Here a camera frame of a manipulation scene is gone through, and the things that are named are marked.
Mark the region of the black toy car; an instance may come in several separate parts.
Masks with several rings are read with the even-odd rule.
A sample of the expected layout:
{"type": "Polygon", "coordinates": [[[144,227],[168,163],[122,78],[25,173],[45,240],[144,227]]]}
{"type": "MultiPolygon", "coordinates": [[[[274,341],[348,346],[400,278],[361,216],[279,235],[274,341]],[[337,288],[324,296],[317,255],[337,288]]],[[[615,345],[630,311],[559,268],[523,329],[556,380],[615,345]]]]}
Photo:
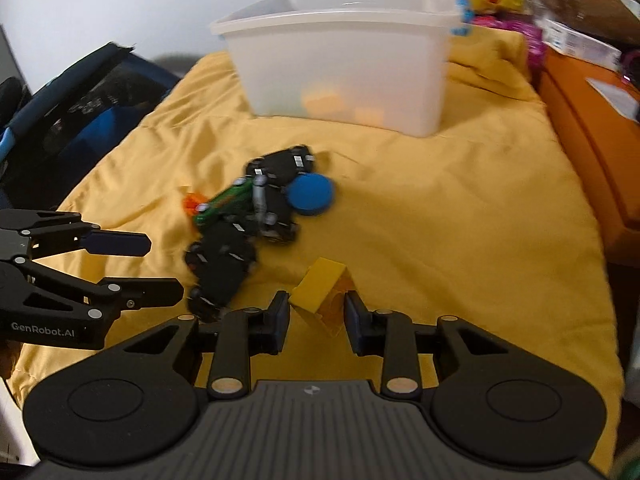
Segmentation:
{"type": "Polygon", "coordinates": [[[193,242],[183,256],[196,278],[188,309],[204,323],[216,322],[257,261],[248,237],[234,224],[218,223],[193,242]]]}
{"type": "Polygon", "coordinates": [[[314,172],[315,161],[308,146],[299,144],[250,160],[245,166],[245,175],[263,176],[269,183],[285,186],[302,174],[314,172]]]}
{"type": "Polygon", "coordinates": [[[297,223],[282,188],[266,176],[253,179],[253,204],[260,235],[273,243],[294,242],[297,223]]]}

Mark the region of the yellow block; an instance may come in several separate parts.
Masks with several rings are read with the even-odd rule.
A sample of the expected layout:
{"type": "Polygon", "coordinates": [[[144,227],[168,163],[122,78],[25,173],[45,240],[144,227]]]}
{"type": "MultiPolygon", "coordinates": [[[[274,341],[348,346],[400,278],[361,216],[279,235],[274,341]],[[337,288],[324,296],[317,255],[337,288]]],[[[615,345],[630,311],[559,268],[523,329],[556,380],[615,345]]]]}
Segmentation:
{"type": "Polygon", "coordinates": [[[335,337],[344,327],[344,298],[356,285],[344,263],[318,258],[293,289],[290,304],[311,327],[335,337]]]}

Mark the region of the orange red brick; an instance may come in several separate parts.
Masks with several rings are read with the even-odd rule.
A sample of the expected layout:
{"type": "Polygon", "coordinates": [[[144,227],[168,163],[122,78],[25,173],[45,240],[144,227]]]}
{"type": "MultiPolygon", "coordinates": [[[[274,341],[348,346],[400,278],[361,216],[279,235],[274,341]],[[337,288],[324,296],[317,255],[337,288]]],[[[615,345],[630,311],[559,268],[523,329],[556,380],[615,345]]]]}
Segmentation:
{"type": "Polygon", "coordinates": [[[182,199],[182,209],[189,218],[198,214],[198,207],[206,204],[208,198],[200,193],[186,193],[182,199]]]}

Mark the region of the black toy car top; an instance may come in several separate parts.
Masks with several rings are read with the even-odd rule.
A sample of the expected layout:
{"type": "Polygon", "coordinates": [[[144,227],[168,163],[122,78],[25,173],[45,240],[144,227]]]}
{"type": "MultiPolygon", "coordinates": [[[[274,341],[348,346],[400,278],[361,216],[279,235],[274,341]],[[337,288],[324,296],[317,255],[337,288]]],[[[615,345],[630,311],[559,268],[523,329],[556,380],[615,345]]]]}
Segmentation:
{"type": "Polygon", "coordinates": [[[285,186],[302,174],[314,172],[315,161],[308,146],[299,144],[250,160],[245,166],[245,175],[263,176],[269,183],[285,186]]]}

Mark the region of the dark blue bag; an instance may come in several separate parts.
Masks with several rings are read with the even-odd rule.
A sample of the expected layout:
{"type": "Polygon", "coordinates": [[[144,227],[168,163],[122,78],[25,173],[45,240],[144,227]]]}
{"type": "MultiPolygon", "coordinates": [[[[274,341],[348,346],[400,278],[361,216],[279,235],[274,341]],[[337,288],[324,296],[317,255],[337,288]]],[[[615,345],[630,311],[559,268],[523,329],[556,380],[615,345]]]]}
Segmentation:
{"type": "Polygon", "coordinates": [[[55,209],[179,77],[108,42],[32,93],[1,83],[1,207],[55,209]]]}

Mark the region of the blue round disc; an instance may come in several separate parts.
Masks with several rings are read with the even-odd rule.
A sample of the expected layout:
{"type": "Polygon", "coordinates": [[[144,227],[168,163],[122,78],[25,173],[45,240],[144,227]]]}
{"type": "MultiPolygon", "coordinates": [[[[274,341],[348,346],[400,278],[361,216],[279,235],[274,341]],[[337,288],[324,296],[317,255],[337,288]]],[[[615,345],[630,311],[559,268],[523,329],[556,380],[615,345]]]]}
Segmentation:
{"type": "Polygon", "coordinates": [[[322,174],[301,174],[288,185],[285,196],[298,214],[316,216],[333,204],[334,186],[322,174]]]}

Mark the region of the white plastic bin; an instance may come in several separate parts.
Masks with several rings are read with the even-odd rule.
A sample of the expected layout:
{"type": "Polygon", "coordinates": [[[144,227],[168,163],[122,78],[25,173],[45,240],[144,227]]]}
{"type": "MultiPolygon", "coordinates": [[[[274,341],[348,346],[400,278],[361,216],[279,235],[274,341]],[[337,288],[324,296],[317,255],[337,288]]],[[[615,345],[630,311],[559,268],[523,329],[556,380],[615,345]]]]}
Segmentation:
{"type": "Polygon", "coordinates": [[[465,0],[262,0],[213,22],[258,116],[424,138],[442,116],[465,0]]]}

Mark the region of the orange box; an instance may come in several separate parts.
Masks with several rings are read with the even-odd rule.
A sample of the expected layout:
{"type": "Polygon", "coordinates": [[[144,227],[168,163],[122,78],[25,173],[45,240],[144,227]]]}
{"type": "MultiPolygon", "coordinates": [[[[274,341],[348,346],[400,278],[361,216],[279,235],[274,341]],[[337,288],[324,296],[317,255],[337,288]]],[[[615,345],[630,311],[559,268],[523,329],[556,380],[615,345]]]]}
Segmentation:
{"type": "Polygon", "coordinates": [[[608,261],[639,265],[639,125],[623,117],[590,81],[639,93],[601,66],[549,49],[538,92],[562,148],[582,181],[608,261]]]}

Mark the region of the white label box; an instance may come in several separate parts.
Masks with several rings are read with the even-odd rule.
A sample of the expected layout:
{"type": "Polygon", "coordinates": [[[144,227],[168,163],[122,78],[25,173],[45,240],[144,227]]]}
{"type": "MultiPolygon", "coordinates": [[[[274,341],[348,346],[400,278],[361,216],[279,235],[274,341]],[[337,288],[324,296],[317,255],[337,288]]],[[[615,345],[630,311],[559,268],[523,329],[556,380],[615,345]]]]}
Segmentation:
{"type": "Polygon", "coordinates": [[[618,70],[622,54],[609,44],[548,18],[541,21],[541,29],[544,43],[559,54],[618,70]]]}

